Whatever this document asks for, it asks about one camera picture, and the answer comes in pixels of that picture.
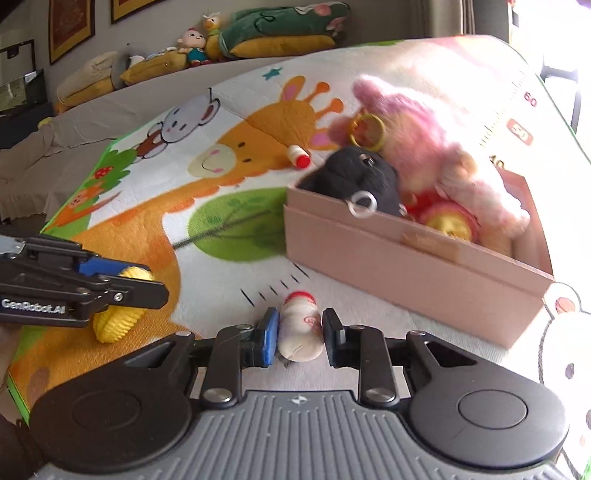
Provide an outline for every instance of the giraffe horn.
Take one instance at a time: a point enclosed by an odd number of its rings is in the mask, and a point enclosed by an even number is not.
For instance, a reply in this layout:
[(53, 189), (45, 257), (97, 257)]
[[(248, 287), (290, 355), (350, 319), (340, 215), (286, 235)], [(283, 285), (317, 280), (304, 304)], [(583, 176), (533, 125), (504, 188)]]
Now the giraffe horn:
[(330, 105), (319, 112), (316, 112), (316, 119), (322, 118), (327, 113), (334, 112), (334, 113), (342, 113), (345, 109), (343, 102), (338, 98), (333, 98), (330, 102)]
[(306, 103), (310, 103), (313, 98), (321, 93), (326, 93), (330, 91), (330, 85), (326, 82), (318, 82), (316, 84), (316, 88), (314, 88), (314, 92), (308, 97), (304, 99)]

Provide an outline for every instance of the cartoon bear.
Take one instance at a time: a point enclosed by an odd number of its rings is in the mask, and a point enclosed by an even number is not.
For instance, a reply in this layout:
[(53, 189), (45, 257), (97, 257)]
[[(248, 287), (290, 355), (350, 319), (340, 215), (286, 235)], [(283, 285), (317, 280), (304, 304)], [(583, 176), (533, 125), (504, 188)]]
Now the cartoon bear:
[(207, 125), (217, 114), (220, 100), (213, 98), (211, 88), (168, 112), (164, 122), (154, 124), (144, 140), (135, 146), (137, 160), (152, 158), (162, 153), (168, 144), (187, 138), (197, 127)]
[(553, 390), (570, 422), (561, 457), (576, 480), (591, 469), (591, 314), (581, 310), (577, 293), (555, 283), (544, 303), (551, 319), (540, 341), (540, 383)]

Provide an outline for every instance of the pink cardboard box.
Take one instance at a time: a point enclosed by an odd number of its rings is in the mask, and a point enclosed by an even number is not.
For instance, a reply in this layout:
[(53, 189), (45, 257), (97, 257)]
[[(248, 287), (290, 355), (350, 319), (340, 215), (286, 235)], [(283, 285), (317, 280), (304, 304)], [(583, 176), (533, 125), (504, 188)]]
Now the pink cardboard box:
[(513, 242), (514, 259), (384, 213), (355, 218), (344, 202), (297, 186), (284, 210), (287, 257), (508, 348), (543, 307), (554, 278), (525, 179), (501, 175), (531, 215)]

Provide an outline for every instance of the framed picture on wall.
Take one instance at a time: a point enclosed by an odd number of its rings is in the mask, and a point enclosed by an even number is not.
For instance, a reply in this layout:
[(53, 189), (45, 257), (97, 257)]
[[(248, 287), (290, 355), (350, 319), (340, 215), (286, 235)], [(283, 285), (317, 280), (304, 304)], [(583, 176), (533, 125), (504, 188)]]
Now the framed picture on wall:
[(95, 36), (95, 0), (49, 0), (49, 60)]
[(117, 23), (163, 0), (111, 0), (111, 23)]

